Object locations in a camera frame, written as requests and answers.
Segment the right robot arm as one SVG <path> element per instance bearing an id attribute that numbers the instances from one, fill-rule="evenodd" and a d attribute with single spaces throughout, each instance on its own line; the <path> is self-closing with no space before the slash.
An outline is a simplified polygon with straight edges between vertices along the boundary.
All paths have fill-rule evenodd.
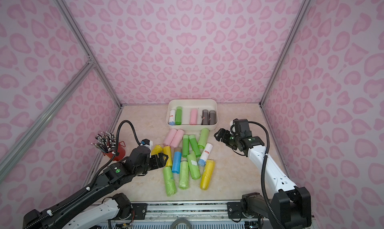
<path id="1" fill-rule="evenodd" d="M 228 203 L 230 219 L 269 219 L 274 229 L 304 229 L 312 224 L 311 195 L 305 187 L 299 188 L 277 163 L 268 156 L 267 145 L 260 137 L 252 136 L 250 131 L 232 134 L 220 129 L 214 135 L 233 150 L 239 150 L 257 166 L 264 180 L 261 193 L 249 193 L 242 196 L 235 205 Z"/>

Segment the pink roll with white label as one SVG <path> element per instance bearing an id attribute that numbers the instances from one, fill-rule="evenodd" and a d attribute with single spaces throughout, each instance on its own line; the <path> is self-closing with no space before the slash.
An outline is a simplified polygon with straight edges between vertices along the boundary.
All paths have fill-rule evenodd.
<path id="1" fill-rule="evenodd" d="M 190 112 L 190 125 L 196 125 L 198 121 L 198 109 L 191 109 Z"/>

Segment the light green roll front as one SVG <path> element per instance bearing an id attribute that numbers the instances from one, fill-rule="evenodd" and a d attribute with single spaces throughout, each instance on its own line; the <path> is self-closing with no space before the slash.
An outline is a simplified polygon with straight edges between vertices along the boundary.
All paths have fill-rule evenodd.
<path id="1" fill-rule="evenodd" d="M 182 190 L 189 188 L 189 164 L 187 161 L 180 163 L 179 188 Z"/>

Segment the large yellow roll front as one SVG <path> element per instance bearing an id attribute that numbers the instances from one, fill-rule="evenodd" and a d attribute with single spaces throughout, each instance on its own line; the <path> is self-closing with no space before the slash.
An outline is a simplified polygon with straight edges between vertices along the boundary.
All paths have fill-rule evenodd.
<path id="1" fill-rule="evenodd" d="M 214 172 L 214 169 L 215 169 L 215 165 L 216 165 L 215 161 L 207 160 L 205 168 L 204 168 L 204 172 L 203 172 L 203 175 L 202 175 L 202 178 L 201 178 L 200 188 L 202 190 L 206 191 L 209 188 L 210 182 L 211 182 L 211 179 L 212 179 L 212 176 L 213 176 L 213 172 Z"/>

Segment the grey trash bag roll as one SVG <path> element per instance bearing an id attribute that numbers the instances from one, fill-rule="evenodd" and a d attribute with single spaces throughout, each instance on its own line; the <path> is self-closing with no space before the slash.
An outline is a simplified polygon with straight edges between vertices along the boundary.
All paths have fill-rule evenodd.
<path id="1" fill-rule="evenodd" d="M 202 111 L 202 122 L 201 125 L 209 125 L 209 111 L 204 109 Z"/>
<path id="2" fill-rule="evenodd" d="M 215 125 L 217 123 L 217 113 L 215 110 L 209 111 L 209 125 Z"/>

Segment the bright green roll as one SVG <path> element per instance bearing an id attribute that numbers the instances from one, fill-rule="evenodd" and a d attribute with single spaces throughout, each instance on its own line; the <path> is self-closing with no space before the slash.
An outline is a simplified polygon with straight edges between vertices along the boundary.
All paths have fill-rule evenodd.
<path id="1" fill-rule="evenodd" d="M 176 115 L 175 115 L 175 124 L 181 125 L 183 119 L 183 108 L 181 106 L 178 106 L 176 108 Z"/>

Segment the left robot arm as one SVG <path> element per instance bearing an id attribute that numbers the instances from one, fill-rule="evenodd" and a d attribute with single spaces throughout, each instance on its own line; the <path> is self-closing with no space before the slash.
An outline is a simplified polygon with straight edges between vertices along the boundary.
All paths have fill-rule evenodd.
<path id="1" fill-rule="evenodd" d="M 106 164 L 92 181 L 67 199 L 39 212 L 31 210 L 23 219 L 24 229 L 62 229 L 78 214 L 97 200 L 116 191 L 134 177 L 166 166 L 169 156 L 151 155 L 151 150 L 139 146 L 119 162 Z"/>

